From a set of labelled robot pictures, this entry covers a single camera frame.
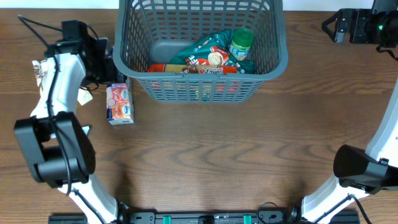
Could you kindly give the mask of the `beige Pantree snack bag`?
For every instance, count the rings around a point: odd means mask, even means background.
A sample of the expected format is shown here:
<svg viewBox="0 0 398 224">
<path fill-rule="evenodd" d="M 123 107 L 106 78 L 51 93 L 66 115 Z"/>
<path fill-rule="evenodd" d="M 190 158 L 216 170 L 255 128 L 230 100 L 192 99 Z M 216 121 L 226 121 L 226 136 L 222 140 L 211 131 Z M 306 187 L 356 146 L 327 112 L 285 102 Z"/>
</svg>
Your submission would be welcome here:
<svg viewBox="0 0 398 224">
<path fill-rule="evenodd" d="M 44 90 L 45 79 L 48 74 L 48 63 L 46 60 L 33 60 L 32 65 L 34 68 L 35 79 L 37 82 L 37 86 L 39 88 L 40 95 Z M 87 104 L 89 101 L 93 99 L 92 94 L 88 91 L 87 88 L 80 88 L 78 90 L 78 103 L 83 106 Z"/>
</svg>

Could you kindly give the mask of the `Kleenex tissue multipack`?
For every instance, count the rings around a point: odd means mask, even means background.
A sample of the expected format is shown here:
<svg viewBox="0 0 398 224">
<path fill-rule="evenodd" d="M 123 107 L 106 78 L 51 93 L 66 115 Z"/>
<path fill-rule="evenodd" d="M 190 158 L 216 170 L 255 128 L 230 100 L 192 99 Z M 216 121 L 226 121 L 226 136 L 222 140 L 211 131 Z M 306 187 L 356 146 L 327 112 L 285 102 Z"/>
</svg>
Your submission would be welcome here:
<svg viewBox="0 0 398 224">
<path fill-rule="evenodd" d="M 118 70 L 116 82 L 106 87 L 106 117 L 109 124 L 134 124 L 134 103 L 131 81 Z"/>
</svg>

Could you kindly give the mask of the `San Remo spaghetti packet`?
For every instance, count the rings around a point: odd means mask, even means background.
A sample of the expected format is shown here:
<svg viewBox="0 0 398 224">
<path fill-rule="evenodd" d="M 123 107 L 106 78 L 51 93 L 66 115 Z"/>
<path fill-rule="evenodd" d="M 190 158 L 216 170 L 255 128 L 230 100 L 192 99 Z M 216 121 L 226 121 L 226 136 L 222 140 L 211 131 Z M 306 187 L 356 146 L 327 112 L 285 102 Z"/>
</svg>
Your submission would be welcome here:
<svg viewBox="0 0 398 224">
<path fill-rule="evenodd" d="M 199 73 L 199 74 L 228 74 L 237 73 L 234 66 L 225 65 L 176 65 L 176 64 L 153 64 L 147 72 L 172 72 L 172 73 Z"/>
</svg>

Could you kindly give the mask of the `green lid jar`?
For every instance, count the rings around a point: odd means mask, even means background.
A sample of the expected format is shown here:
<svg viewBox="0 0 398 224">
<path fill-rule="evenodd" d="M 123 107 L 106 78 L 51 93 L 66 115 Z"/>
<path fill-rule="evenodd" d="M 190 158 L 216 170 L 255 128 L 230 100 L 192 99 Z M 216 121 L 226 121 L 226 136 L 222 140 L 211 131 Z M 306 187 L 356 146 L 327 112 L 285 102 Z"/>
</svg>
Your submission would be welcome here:
<svg viewBox="0 0 398 224">
<path fill-rule="evenodd" d="M 238 61 L 246 60 L 254 42 L 254 34 L 247 29 L 236 29 L 229 43 L 229 52 Z"/>
</svg>

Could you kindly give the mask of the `green Nescafe coffee bag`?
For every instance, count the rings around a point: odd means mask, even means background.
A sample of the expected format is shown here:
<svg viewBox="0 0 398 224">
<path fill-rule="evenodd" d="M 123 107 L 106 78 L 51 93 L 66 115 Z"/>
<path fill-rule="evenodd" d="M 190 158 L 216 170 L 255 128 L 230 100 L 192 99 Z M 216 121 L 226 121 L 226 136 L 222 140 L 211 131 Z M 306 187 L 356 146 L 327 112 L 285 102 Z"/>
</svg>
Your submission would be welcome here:
<svg viewBox="0 0 398 224">
<path fill-rule="evenodd" d="M 255 66 L 249 60 L 239 61 L 229 51 L 233 31 L 222 30 L 206 36 L 176 53 L 169 64 L 176 65 L 222 65 L 234 67 L 236 73 L 254 74 Z"/>
</svg>

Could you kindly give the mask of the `small teal white packet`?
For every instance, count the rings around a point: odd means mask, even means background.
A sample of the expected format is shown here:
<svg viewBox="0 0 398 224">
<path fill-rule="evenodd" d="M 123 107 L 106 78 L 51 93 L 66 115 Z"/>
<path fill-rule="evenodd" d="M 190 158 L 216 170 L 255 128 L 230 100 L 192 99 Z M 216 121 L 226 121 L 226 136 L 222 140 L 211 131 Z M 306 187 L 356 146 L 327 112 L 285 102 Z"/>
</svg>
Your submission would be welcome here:
<svg viewBox="0 0 398 224">
<path fill-rule="evenodd" d="M 83 126 L 83 127 L 82 127 L 82 130 L 83 130 L 83 132 L 84 132 L 86 135 L 89 135 L 89 132 L 90 132 L 90 130 L 91 130 L 91 127 L 90 127 L 90 126 Z"/>
</svg>

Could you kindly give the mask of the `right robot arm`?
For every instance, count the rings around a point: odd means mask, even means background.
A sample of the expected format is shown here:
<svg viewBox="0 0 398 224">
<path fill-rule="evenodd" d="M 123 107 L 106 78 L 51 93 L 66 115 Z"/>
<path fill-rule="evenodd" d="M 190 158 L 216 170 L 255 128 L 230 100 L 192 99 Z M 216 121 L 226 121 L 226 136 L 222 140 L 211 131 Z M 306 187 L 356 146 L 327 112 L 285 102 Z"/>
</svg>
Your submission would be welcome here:
<svg viewBox="0 0 398 224">
<path fill-rule="evenodd" d="M 370 9 L 340 9 L 322 22 L 335 43 L 350 34 L 352 44 L 375 44 L 394 60 L 397 47 L 397 1 L 374 0 Z M 335 155 L 333 175 L 292 207 L 284 223 L 330 223 L 350 203 L 380 191 L 397 190 L 397 90 L 366 149 L 343 145 Z"/>
</svg>

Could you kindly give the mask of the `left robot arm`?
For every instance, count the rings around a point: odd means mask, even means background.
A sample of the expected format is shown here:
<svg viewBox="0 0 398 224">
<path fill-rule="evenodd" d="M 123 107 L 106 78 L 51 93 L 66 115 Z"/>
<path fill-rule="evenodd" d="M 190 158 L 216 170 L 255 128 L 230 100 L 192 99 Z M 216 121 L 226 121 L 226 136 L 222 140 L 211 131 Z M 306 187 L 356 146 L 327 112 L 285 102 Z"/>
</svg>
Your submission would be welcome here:
<svg viewBox="0 0 398 224">
<path fill-rule="evenodd" d="M 78 92 L 122 80 L 108 57 L 107 38 L 90 36 L 84 22 L 63 21 L 62 38 L 45 44 L 48 72 L 40 100 L 14 132 L 30 173 L 70 197 L 87 223 L 129 223 L 125 206 L 95 175 L 95 151 L 78 122 Z"/>
</svg>

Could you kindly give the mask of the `grey plastic basket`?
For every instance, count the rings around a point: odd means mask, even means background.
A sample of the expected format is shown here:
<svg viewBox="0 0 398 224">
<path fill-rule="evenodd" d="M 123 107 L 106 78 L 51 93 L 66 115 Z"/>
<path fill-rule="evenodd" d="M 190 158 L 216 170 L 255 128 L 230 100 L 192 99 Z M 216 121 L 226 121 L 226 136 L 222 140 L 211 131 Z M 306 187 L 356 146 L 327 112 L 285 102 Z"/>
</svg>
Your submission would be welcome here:
<svg viewBox="0 0 398 224">
<path fill-rule="evenodd" d="M 254 34 L 248 59 L 254 70 L 225 74 L 196 68 L 193 73 L 150 72 L 170 64 L 181 50 L 219 31 L 247 29 Z M 282 1 L 120 0 L 113 60 L 155 100 L 237 103 L 260 85 L 279 77 L 288 51 Z"/>
</svg>

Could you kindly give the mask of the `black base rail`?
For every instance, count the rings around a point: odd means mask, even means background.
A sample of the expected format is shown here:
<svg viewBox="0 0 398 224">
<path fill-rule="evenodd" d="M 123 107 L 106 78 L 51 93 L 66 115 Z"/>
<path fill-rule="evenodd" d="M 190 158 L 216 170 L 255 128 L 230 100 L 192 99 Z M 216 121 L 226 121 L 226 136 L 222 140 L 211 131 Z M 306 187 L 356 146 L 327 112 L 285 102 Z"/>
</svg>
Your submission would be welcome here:
<svg viewBox="0 0 398 224">
<path fill-rule="evenodd" d="M 283 210 L 261 210 L 259 218 L 265 223 L 288 223 L 287 215 Z M 263 223 L 257 217 L 257 214 L 249 212 L 241 213 L 153 213 L 137 212 L 130 213 L 126 218 L 131 224 L 231 224 L 231 223 Z M 84 215 L 51 215 L 48 224 L 77 224 L 88 223 Z M 359 224 L 359 214 L 353 210 L 341 211 L 335 215 L 330 223 L 332 224 Z"/>
</svg>

